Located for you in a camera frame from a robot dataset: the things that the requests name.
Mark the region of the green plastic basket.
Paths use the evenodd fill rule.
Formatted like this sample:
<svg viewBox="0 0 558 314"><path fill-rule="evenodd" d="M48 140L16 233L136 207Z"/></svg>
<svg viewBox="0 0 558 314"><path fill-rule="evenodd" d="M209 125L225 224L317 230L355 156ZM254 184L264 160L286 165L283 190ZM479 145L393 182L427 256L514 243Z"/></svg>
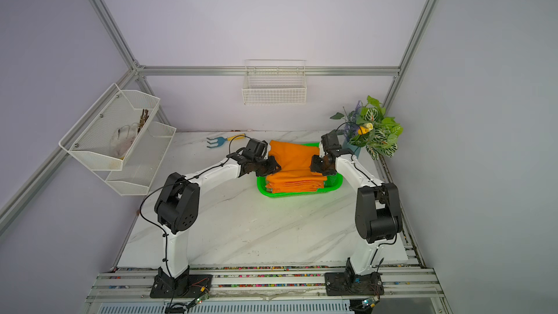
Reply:
<svg viewBox="0 0 558 314"><path fill-rule="evenodd" d="M314 143L306 143L300 145L308 145L308 146L315 146L319 148L319 144ZM279 194L272 194L265 188L265 178L266 177L258 177L257 178L257 187L261 194L269 197L269 198L283 198L288 196L303 196L303 195L312 195L312 194L320 194L320 193L329 193L331 191L335 191L339 189L344 181L344 178L341 174L336 174L334 176L326 176L327 181L325 182L325 187L319 189L316 192L308 192L308 193L279 193Z"/></svg>

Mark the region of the orange pants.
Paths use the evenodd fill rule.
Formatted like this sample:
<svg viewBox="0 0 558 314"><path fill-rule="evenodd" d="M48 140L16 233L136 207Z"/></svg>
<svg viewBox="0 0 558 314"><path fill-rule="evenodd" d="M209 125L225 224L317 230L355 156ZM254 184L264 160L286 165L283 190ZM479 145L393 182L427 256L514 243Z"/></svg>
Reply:
<svg viewBox="0 0 558 314"><path fill-rule="evenodd" d="M315 146L272 140L269 155L280 171L265 178L265 188L272 194L316 192L325 187L326 176L312 172L312 158L320 155Z"/></svg>

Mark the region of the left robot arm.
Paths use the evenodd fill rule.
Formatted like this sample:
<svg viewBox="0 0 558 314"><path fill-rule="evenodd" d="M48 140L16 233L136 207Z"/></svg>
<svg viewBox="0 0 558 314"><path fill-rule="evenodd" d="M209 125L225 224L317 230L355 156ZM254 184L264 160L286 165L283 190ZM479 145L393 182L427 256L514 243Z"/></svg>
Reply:
<svg viewBox="0 0 558 314"><path fill-rule="evenodd" d="M190 286L187 259L188 230L199 215L201 197L231 180L254 173L265 177L280 171L267 153L269 144L251 138L247 145L229 153L222 161L192 174L170 174L155 202L156 225L162 228L165 252L158 278L168 288L185 292Z"/></svg>

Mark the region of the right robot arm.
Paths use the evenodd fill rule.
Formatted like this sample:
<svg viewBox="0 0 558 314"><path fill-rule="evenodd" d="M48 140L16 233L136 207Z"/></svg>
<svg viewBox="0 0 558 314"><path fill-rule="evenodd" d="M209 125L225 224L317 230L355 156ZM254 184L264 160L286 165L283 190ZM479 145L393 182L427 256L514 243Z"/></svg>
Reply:
<svg viewBox="0 0 558 314"><path fill-rule="evenodd" d="M335 132L321 137L320 153L310 169L324 176L341 174L356 192L355 227L362 242L348 258L344 273L328 273L326 283L336 291L376 278L381 265L408 260L400 238L403 215L398 187L372 175L357 156L339 144Z"/></svg>

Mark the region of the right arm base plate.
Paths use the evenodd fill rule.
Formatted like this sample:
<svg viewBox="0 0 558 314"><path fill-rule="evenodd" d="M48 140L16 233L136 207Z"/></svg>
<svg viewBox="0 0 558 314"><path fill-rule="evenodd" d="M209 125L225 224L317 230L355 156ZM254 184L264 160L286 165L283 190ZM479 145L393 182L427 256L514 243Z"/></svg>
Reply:
<svg viewBox="0 0 558 314"><path fill-rule="evenodd" d="M325 289L328 296L382 296L384 286L377 272L362 276L346 273L326 273Z"/></svg>

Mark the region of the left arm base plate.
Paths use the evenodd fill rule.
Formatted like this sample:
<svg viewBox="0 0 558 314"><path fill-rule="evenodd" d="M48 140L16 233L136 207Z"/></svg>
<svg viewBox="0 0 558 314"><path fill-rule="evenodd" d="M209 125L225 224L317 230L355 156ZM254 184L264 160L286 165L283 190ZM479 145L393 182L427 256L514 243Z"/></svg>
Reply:
<svg viewBox="0 0 558 314"><path fill-rule="evenodd" d="M151 287L151 299L199 298L211 289L213 276L209 274L184 274L172 279L165 273L155 277Z"/></svg>

